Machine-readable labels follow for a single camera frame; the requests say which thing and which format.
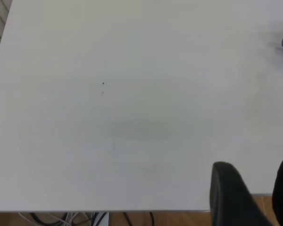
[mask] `desk surface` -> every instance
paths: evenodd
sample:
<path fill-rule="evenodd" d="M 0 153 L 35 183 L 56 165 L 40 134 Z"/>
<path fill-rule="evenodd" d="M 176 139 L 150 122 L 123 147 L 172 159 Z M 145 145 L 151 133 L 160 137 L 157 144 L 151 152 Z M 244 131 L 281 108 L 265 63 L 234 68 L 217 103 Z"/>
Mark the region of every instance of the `desk surface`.
<path fill-rule="evenodd" d="M 208 210 L 283 160 L 283 0 L 14 0 L 0 210 Z"/>

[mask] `floor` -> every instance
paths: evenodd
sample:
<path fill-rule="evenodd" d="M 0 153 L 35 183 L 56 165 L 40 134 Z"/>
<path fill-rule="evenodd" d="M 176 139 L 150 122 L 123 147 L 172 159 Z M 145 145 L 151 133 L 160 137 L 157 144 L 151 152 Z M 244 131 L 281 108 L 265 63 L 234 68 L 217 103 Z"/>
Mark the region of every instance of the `floor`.
<path fill-rule="evenodd" d="M 254 200 L 266 215 L 268 220 L 274 225 L 279 226 L 272 208 L 270 196 L 254 196 Z M 129 218 L 133 226 L 151 226 L 151 218 L 149 213 L 129 213 Z M 49 216 L 42 213 L 40 217 L 48 223 L 52 220 Z M 210 226 L 209 212 L 154 212 L 156 226 Z M 79 216 L 77 221 L 84 220 L 84 216 Z M 122 213 L 112 213 L 110 215 L 110 226 L 126 226 L 127 222 Z M 0 213 L 0 226 L 30 226 L 16 213 Z"/>

